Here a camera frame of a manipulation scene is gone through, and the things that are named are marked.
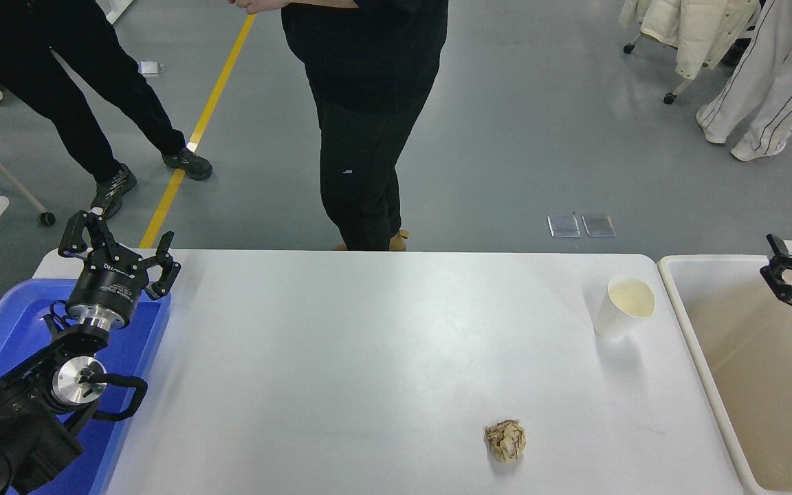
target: gray floor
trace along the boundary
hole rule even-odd
[[[620,2],[492,8],[454,0],[437,85],[399,164],[409,250],[764,254],[792,239],[792,138],[750,164],[710,145],[694,112],[725,69],[704,71],[672,106],[674,51],[617,22]],[[151,79],[190,134],[245,16],[224,0],[136,0],[118,22],[128,53],[166,66]],[[140,185],[110,226],[138,245],[170,173],[135,126],[85,88],[116,156]],[[210,181],[183,182],[164,229],[177,248],[330,250],[340,239],[318,198],[320,144],[300,63],[277,13],[258,15],[198,153]],[[0,297],[56,247],[94,185],[53,126],[10,95],[0,103],[0,160],[53,210],[53,228],[0,176]],[[606,213],[617,237],[553,239],[546,216]]]

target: yellow floor line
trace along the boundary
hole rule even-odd
[[[246,22],[243,23],[243,27],[240,29],[240,34],[236,37],[236,41],[234,41],[234,46],[232,47],[232,51],[228,56],[228,60],[225,61],[225,66],[222,68],[222,72],[219,74],[218,81],[216,81],[216,85],[213,87],[213,93],[210,94],[210,98],[207,99],[207,105],[203,108],[203,112],[201,112],[201,118],[198,119],[197,125],[195,126],[195,131],[191,133],[191,138],[186,144],[189,150],[195,151],[197,149],[197,145],[201,144],[201,138],[204,136],[204,131],[207,129],[207,124],[210,123],[210,117],[213,116],[213,110],[216,109],[216,105],[219,102],[219,97],[222,96],[222,91],[226,88],[226,83],[228,82],[228,78],[230,77],[230,73],[232,73],[232,69],[234,69],[234,65],[237,62],[237,58],[240,54],[241,48],[243,48],[244,42],[246,41],[246,37],[249,34],[249,30],[252,28],[252,22],[254,22],[255,16],[246,16]],[[170,184],[167,185],[166,191],[164,191],[164,196],[161,197],[160,203],[157,204],[157,209],[155,210],[155,214],[151,217],[151,222],[148,223],[148,228],[145,229],[145,235],[142,235],[142,241],[139,243],[139,248],[151,248],[154,245],[155,239],[157,238],[157,233],[160,232],[161,226],[164,225],[164,219],[167,217],[167,211],[170,210],[170,205],[173,204],[173,198],[176,197],[176,192],[179,191],[179,185],[182,184],[182,179],[185,178],[185,172],[182,170],[177,170],[173,173],[173,178],[170,179]]]

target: white sink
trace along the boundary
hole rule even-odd
[[[772,495],[792,493],[792,307],[767,263],[667,256],[659,271],[745,491]]]

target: white pants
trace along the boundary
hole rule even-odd
[[[756,35],[726,87],[695,118],[717,144],[757,109],[750,129],[732,149],[736,159],[773,156],[792,134],[792,0],[768,0]]]

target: crumpled paper ball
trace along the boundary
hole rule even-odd
[[[511,463],[525,451],[525,429],[515,419],[500,421],[494,426],[485,427],[485,439],[491,445],[491,452],[501,463]]]

